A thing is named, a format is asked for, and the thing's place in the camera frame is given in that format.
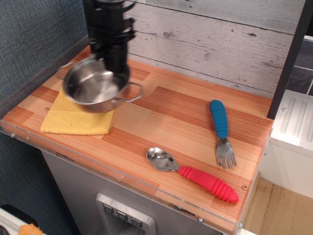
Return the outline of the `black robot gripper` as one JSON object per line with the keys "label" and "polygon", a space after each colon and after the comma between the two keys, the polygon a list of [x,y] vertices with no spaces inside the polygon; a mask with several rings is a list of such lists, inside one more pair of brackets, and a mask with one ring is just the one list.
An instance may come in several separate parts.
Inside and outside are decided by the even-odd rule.
{"label": "black robot gripper", "polygon": [[92,54],[104,59],[105,66],[113,73],[128,69],[128,42],[134,35],[134,18],[124,18],[136,2],[125,6],[123,0],[88,0],[87,29]]}

